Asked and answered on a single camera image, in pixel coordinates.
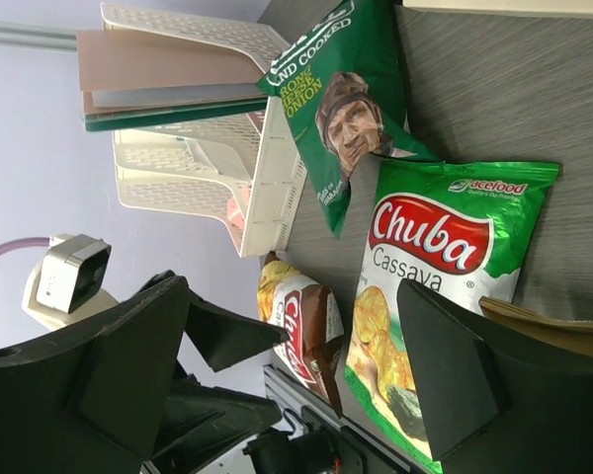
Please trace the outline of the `brown Chuba cassava chips bag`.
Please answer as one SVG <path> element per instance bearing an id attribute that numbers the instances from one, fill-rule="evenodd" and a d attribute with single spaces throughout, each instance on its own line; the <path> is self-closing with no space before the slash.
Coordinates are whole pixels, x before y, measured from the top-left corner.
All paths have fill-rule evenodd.
<path id="1" fill-rule="evenodd" d="M 332 290 L 269 253 L 257 287 L 259 319 L 286 330 L 275 353 L 307 389 L 343 414 L 335 379 L 344 327 Z"/>

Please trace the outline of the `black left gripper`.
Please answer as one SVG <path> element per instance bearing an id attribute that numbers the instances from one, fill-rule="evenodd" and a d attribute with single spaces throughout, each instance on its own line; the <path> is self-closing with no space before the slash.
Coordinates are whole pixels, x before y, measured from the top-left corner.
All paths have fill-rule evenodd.
<path id="1" fill-rule="evenodd" d="M 222 371 L 286 343 L 286 329 L 218 307 L 190 291 L 185 332 L 213 371 Z M 305 420 L 276 402 L 189 379 L 172 382 L 156 439 L 154 462 L 212 462 L 243 440 L 256 473 L 365 473 L 365 456 L 313 412 Z"/>

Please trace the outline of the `dark green onion chips bag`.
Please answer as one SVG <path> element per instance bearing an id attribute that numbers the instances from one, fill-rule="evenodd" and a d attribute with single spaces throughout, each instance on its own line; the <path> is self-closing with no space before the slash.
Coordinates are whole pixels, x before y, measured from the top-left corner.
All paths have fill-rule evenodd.
<path id="1" fill-rule="evenodd" d="M 280 99 L 334 236 L 342 233 L 350 179 L 363 157 L 437 159 L 407 128 L 389 1 L 341 2 L 271 61 L 258 86 Z"/>

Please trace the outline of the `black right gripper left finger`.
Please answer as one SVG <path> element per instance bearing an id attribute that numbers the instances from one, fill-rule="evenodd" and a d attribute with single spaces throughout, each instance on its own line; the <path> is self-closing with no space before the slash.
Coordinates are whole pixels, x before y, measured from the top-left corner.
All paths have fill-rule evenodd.
<path id="1" fill-rule="evenodd" d="M 0 350 L 0 473 L 136 473 L 155 447 L 190 301 L 170 276 Z"/>

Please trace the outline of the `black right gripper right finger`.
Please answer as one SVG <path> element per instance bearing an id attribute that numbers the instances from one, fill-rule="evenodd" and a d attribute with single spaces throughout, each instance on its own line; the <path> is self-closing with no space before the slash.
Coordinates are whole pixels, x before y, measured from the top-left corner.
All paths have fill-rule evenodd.
<path id="1" fill-rule="evenodd" d="M 593 357 L 537 341 L 414 280 L 400 326 L 446 473 L 593 473 Z"/>

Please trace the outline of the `light blue cassava chips bag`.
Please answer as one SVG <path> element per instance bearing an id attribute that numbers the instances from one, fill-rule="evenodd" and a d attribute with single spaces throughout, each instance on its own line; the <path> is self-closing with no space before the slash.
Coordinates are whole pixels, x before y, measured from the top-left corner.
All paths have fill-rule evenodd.
<path id="1" fill-rule="evenodd" d="M 486 296 L 478 304 L 486 318 L 502 326 L 548 345 L 593 357 L 593 321 L 553 319 Z"/>

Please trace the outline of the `green Chuba cassava chips bag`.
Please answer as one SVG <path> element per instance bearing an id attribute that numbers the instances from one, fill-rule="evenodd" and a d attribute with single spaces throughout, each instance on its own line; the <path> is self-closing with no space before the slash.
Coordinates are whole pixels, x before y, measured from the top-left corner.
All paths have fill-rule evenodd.
<path id="1" fill-rule="evenodd" d="M 477 311 L 511 301 L 554 162 L 381 162 L 353 308 L 345 379 L 362 408 L 410 459 L 441 471 L 424 430 L 397 290 L 409 279 Z"/>

